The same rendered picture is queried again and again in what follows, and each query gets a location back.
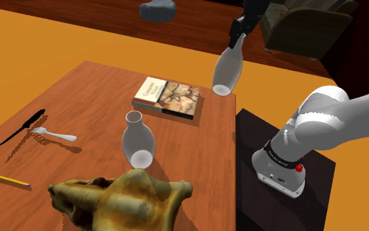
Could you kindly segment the orange rug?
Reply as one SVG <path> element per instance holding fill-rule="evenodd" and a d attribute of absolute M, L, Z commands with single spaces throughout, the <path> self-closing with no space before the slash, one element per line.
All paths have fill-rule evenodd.
<path fill-rule="evenodd" d="M 165 45 L 143 39 L 88 29 L 25 14 L 0 10 L 0 138 L 7 138 L 40 108 L 49 116 L 47 128 L 63 133 L 75 133 L 75 142 L 83 149 L 73 154 L 57 144 L 43 146 L 33 138 L 27 139 L 7 163 L 21 137 L 16 137 L 0 147 L 0 175 L 31 183 L 32 190 L 0 183 L 0 231 L 60 231 L 63 218 L 51 206 L 47 191 L 49 184 L 67 179 L 116 177 L 128 171 L 121 147 L 122 128 L 116 122 L 126 122 L 129 102 L 116 106 L 117 115 L 110 109 L 89 106 L 106 112 L 110 121 L 93 125 L 94 133 L 82 136 L 92 127 L 83 120 L 87 112 L 75 111 L 76 100 L 88 96 L 90 83 L 83 89 L 68 94 L 53 90 L 46 99 L 43 92 L 53 86 L 83 61 L 115 66 L 133 72 L 165 77 L 184 83 L 207 87 L 211 93 L 211 79 L 218 55 Z M 237 110 L 245 108 L 276 127 L 282 127 L 301 101 L 316 87 L 334 85 L 331 79 L 274 68 L 252 62 L 243 64 L 243 72 L 235 87 Z M 224 202 L 227 192 L 213 180 L 212 173 L 229 177 L 228 164 L 219 159 L 218 147 L 207 139 L 211 150 L 206 152 L 214 159 L 211 165 L 202 160 L 198 170 L 203 170 L 207 183 L 216 183 L 211 190 L 201 190 L 193 175 L 182 178 L 194 185 L 193 197 L 183 202 L 185 217 L 199 231 L 229 230 L 229 209 L 218 211 L 218 202 Z M 333 150 L 320 151 L 336 162 L 326 231 L 369 231 L 369 138 L 347 142 Z"/>

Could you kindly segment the yellow pencil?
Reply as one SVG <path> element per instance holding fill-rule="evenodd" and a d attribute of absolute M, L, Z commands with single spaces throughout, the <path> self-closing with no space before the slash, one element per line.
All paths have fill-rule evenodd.
<path fill-rule="evenodd" d="M 5 181 L 12 182 L 12 183 L 15 183 L 15 184 L 19 184 L 19 185 L 22 185 L 22 186 L 25 186 L 25 187 L 30 187 L 31 186 L 31 184 L 29 184 L 29 183 L 22 182 L 20 180 L 15 180 L 13 178 L 4 177 L 4 176 L 1 176 L 1 175 L 0 175 L 0 180 L 5 180 Z"/>

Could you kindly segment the white bottle vase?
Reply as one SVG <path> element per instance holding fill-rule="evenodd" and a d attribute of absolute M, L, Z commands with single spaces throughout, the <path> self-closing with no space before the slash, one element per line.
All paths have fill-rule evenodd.
<path fill-rule="evenodd" d="M 130 111 L 126 117 L 127 128 L 122 137 L 122 148 L 133 168 L 148 168 L 155 155 L 155 138 L 142 121 L 142 113 Z"/>
<path fill-rule="evenodd" d="M 242 47 L 245 37 L 242 33 L 234 47 L 227 47 L 216 63 L 212 90 L 217 95 L 229 95 L 237 84 L 243 68 Z"/>

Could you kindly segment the grey rounded lump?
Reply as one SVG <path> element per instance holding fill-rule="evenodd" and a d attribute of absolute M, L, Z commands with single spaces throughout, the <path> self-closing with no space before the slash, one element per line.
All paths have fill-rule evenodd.
<path fill-rule="evenodd" d="M 140 5 L 139 14 L 148 22 L 169 22 L 176 15 L 176 4 L 173 0 L 152 0 Z"/>

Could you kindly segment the brown wooden table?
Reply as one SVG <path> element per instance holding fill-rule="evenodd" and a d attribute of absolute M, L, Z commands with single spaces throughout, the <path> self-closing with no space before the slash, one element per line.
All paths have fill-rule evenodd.
<path fill-rule="evenodd" d="M 143 73 L 85 61 L 0 125 L 0 143 L 33 114 L 45 113 L 0 146 L 0 231 L 74 231 L 52 208 L 48 187 L 69 179 L 119 177 L 130 169 L 122 150 L 126 114 L 145 81 Z M 195 117 L 143 111 L 155 137 L 148 173 L 184 180 L 193 193 L 174 231 L 235 231 L 235 96 L 201 88 Z M 62 138 L 32 133 L 73 135 Z"/>

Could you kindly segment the white fork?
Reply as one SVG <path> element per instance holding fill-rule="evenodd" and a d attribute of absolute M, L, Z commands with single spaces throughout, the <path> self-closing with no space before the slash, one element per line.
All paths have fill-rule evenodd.
<path fill-rule="evenodd" d="M 59 137 L 59 138 L 62 138 L 64 140 L 68 140 L 70 142 L 74 142 L 74 141 L 77 140 L 76 136 L 51 133 L 51 132 L 48 132 L 47 129 L 44 128 L 44 127 L 34 128 L 34 129 L 31 130 L 31 132 L 32 133 L 37 133 L 37 134 L 46 134 L 46 135 L 51 135 L 51 136 L 54 136 L 54 137 Z"/>

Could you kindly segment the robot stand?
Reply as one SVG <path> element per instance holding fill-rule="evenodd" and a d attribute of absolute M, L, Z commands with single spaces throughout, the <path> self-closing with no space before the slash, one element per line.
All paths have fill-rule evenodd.
<path fill-rule="evenodd" d="M 290 198 L 258 180 L 252 154 L 279 130 L 249 111 L 236 115 L 237 231 L 323 231 L 336 163 L 316 151 L 304 159 L 303 194 Z"/>

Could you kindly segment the book with painted cover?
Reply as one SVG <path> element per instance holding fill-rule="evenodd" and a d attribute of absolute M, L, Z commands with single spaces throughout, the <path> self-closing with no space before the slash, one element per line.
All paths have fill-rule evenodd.
<path fill-rule="evenodd" d="M 132 99 L 132 105 L 172 116 L 193 119 L 199 93 L 198 87 L 147 77 Z"/>

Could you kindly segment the large tan conch shell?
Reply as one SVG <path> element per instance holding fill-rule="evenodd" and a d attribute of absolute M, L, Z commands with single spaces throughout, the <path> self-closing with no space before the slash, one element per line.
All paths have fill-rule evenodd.
<path fill-rule="evenodd" d="M 82 231 L 173 231 L 193 186 L 183 180 L 165 182 L 137 168 L 119 178 L 51 184 L 48 191 L 53 208 Z"/>

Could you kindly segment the black knife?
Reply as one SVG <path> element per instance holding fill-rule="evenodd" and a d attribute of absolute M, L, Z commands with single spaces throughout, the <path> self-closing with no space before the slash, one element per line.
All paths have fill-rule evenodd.
<path fill-rule="evenodd" d="M 19 128 L 17 131 L 11 134 L 8 138 L 6 138 L 2 143 L 0 143 L 0 146 L 8 142 L 11 138 L 15 137 L 18 133 L 20 133 L 24 129 L 30 128 L 31 124 L 36 122 L 44 113 L 45 113 L 45 109 L 41 109 L 35 114 L 33 114 L 27 121 L 24 122 L 21 128 Z"/>

